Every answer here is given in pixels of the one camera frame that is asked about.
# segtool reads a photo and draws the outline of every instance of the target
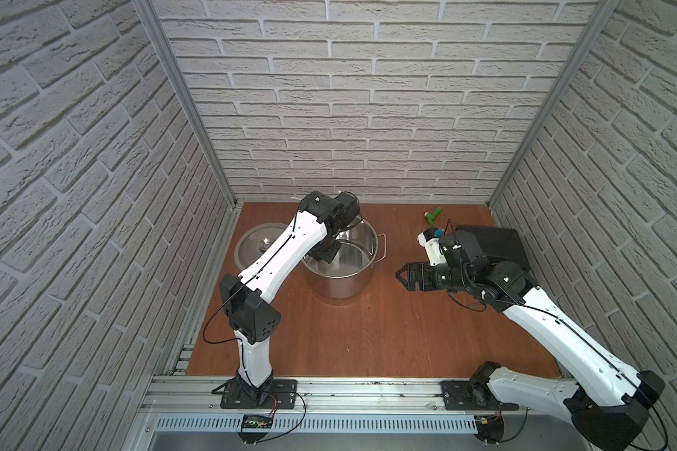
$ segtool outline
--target green toy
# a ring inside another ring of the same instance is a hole
[[[429,223],[429,227],[434,226],[434,221],[436,221],[436,217],[439,216],[439,213],[441,213],[441,207],[438,206],[434,210],[433,213],[426,212],[424,213],[424,218],[426,218],[427,223]]]

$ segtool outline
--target brick wall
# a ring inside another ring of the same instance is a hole
[[[0,2],[0,449],[118,449],[226,208],[135,9]]]
[[[677,449],[677,2],[623,0],[493,213],[574,320],[667,381]]]
[[[459,203],[488,199],[595,3],[154,2],[239,198]]]

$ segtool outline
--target stainless steel pot lid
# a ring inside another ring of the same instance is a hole
[[[280,222],[268,222],[245,232],[236,243],[236,248],[233,251],[233,260],[239,271],[251,266],[253,262],[258,260],[281,236],[286,227],[288,227],[286,224]]]

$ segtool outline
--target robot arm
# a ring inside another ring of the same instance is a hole
[[[330,263],[341,247],[336,235],[359,209],[350,193],[331,198],[314,191],[301,200],[289,226],[257,261],[238,277],[227,274],[221,279],[223,309],[238,340],[237,379],[257,405],[265,401],[273,378],[270,338],[281,321],[281,314],[271,307],[276,292],[306,254]]]
[[[471,378],[475,390],[567,421],[606,451],[624,449],[642,431],[664,382],[651,371],[638,372],[595,341],[524,268],[506,256],[488,255],[496,252],[496,242],[505,239],[496,238],[503,233],[499,231],[487,228],[495,236],[483,235],[480,243],[466,230],[442,235],[428,229],[418,240],[430,261],[409,263],[396,276],[409,291],[419,284],[421,291],[468,292],[528,331],[575,378],[548,380],[487,362]],[[484,245],[494,249],[485,252]],[[441,257],[436,256],[437,248]]]

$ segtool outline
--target pot handle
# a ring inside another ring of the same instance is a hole
[[[381,257],[381,258],[379,258],[378,260],[376,260],[374,263],[379,263],[381,260],[383,260],[384,258],[386,258],[386,233],[379,233],[378,236],[379,236],[379,237],[384,237],[384,255],[383,255],[383,257]]]

